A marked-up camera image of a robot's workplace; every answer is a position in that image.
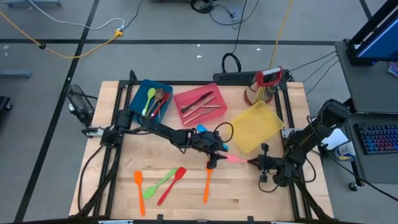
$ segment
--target green spoon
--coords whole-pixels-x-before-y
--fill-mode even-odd
[[[147,104],[145,105],[144,109],[142,110],[142,115],[143,116],[145,116],[147,114],[147,110],[148,110],[150,99],[152,99],[152,97],[155,96],[155,93],[156,93],[156,89],[155,88],[150,88],[148,90],[148,101],[147,101]]]
[[[177,171],[177,168],[172,169],[159,183],[157,183],[155,186],[149,187],[148,189],[145,190],[143,196],[144,199],[150,199],[152,196],[155,195],[156,189],[163,184],[167,179],[169,179],[171,176],[175,174]]]

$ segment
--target red handle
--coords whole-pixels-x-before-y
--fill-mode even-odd
[[[162,105],[163,105],[164,103],[166,103],[166,100],[162,101],[162,102],[159,104],[159,106],[156,108],[156,110],[150,115],[151,118],[153,118],[153,117],[156,115],[156,113],[160,110],[160,108],[162,107]]]
[[[282,79],[282,72],[284,70],[281,66],[278,66],[278,67],[280,68],[280,72],[278,72],[278,74],[277,74],[277,79],[272,82],[264,82],[264,76],[262,75],[262,71],[257,72],[255,74],[255,79],[256,79],[257,84],[261,87],[273,86],[273,85],[278,84],[280,82],[280,80]]]
[[[159,199],[159,201],[157,202],[157,206],[160,206],[162,203],[163,203],[163,201],[164,201],[164,199],[166,198],[166,196],[169,194],[169,192],[170,192],[170,190],[172,189],[172,187],[173,187],[173,185],[174,185],[174,183],[176,182],[177,180],[173,180],[173,182],[172,182],[172,184],[170,184],[170,186],[168,187],[168,189],[163,193],[163,195],[161,196],[161,198]]]

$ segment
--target yellow plastic plate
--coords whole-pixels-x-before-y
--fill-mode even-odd
[[[233,140],[243,152],[251,152],[284,127],[284,123],[263,101],[258,101],[231,122]]]

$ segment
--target blue object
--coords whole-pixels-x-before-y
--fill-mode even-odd
[[[205,128],[201,124],[198,124],[197,130],[198,130],[198,132],[204,132],[204,131],[207,131],[207,128]],[[229,150],[229,147],[226,144],[223,144],[223,145],[224,145],[224,149]]]
[[[154,116],[154,119],[157,122],[161,122],[163,119],[164,114],[166,113],[167,107],[169,106],[172,98],[173,98],[173,87],[169,86],[169,85],[165,85],[163,83],[159,83],[159,82],[155,82],[152,80],[144,80],[142,81],[136,95],[134,96],[134,99],[132,99],[132,102],[130,104],[129,109],[136,111],[137,113],[141,114],[142,110],[145,107],[145,104],[147,103],[148,100],[148,90],[150,88],[162,88],[164,89],[165,93],[169,93],[169,98],[166,101],[166,103],[163,104],[162,108],[160,109],[160,119],[159,116],[156,114]],[[154,104],[155,101],[155,97],[152,97],[152,99],[150,99],[149,101],[149,106],[148,109],[152,106],[152,104]],[[157,105],[155,105],[152,109],[151,112],[153,112],[156,109]],[[132,119],[133,122],[138,123],[137,122],[137,116],[134,116]]]
[[[357,124],[365,154],[398,153],[398,124]]]

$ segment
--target wooden table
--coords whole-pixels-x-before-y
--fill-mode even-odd
[[[102,83],[93,126],[109,126],[117,86],[118,82]],[[174,94],[196,87],[175,85],[173,86]],[[233,117],[248,108],[248,105],[243,100],[245,86],[219,86],[219,88],[228,110],[223,117],[206,123],[205,126],[208,129],[214,129],[224,121],[231,121]],[[288,83],[288,88],[295,126],[296,128],[304,128],[307,125],[306,116],[309,114],[309,110],[303,84]],[[137,89],[138,86],[133,86],[132,95],[135,94]],[[280,92],[280,100],[284,121],[287,121],[282,92]],[[121,107],[123,107],[123,103],[124,96],[122,96]],[[274,100],[269,103],[269,106],[276,112]],[[162,123],[174,129],[183,128],[174,101],[170,103]],[[220,128],[219,131],[223,139],[229,138],[226,127]],[[282,156],[282,142],[279,133],[273,135],[265,142],[269,145],[270,156]],[[81,167],[97,150],[99,143],[100,138],[87,140]],[[229,142],[228,146],[231,153],[247,159],[252,159],[257,157],[258,154],[262,154],[260,147],[249,154],[243,154],[233,141]],[[98,186],[103,154],[104,149],[90,162],[85,172],[81,193],[82,205],[88,201]],[[206,159],[205,154],[198,153],[193,149],[188,149],[186,154],[182,154],[168,140],[153,134],[146,136],[125,135],[111,218],[153,220],[157,218],[158,214],[163,214],[165,220],[247,220],[248,216],[253,216],[255,221],[294,220],[289,188],[279,187],[271,194],[261,192],[257,186],[260,172],[256,167],[249,164],[229,164],[225,161],[219,161],[218,167],[211,176],[209,201],[206,205],[203,204]],[[333,212],[320,158],[315,153],[309,153],[308,159],[317,171],[317,179],[307,184],[307,188],[321,208],[332,217]],[[187,173],[183,179],[177,182],[163,204],[158,207],[157,201],[171,183],[172,178],[161,185],[150,200],[145,200],[146,216],[141,217],[138,190],[134,183],[133,172],[135,170],[143,172],[144,182],[142,188],[145,190],[162,179],[170,169],[180,166],[187,168]],[[303,170],[307,180],[313,178],[313,171],[308,163],[305,163]],[[269,178],[269,180],[268,183],[262,184],[263,189],[274,188],[272,179]],[[78,186],[76,185],[75,196],[70,209],[71,215],[78,211],[77,189]],[[304,217],[301,194],[298,190],[297,192],[300,216]],[[107,196],[108,191],[105,190],[99,214],[104,213]]]

